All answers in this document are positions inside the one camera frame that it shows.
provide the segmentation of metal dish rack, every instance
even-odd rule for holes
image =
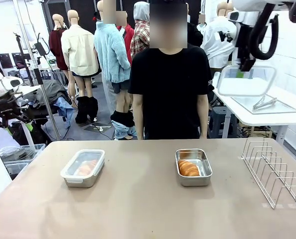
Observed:
[[[273,209],[279,201],[288,203],[289,195],[296,202],[294,172],[264,138],[247,138],[242,159]]]

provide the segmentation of metal tongs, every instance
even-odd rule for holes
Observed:
[[[264,102],[265,98],[266,98],[265,95],[262,96],[262,98],[253,106],[254,111],[256,111],[264,106],[269,106],[269,107],[273,106],[278,100],[278,98],[272,98],[272,100],[270,100],[268,102]]]

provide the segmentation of person's hand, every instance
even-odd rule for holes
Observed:
[[[200,139],[201,139],[201,138],[205,138],[205,139],[206,139],[206,138],[207,138],[207,135],[201,134],[201,135],[200,135]]]

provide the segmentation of gray shorts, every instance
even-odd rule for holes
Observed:
[[[121,90],[128,90],[130,86],[130,80],[126,80],[120,83],[113,83],[112,86],[114,88],[114,93],[119,94]]]

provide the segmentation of fuzzy blue jacket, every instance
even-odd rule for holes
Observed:
[[[128,80],[130,63],[124,39],[116,26],[104,24],[102,21],[96,22],[94,44],[104,77],[113,83]]]

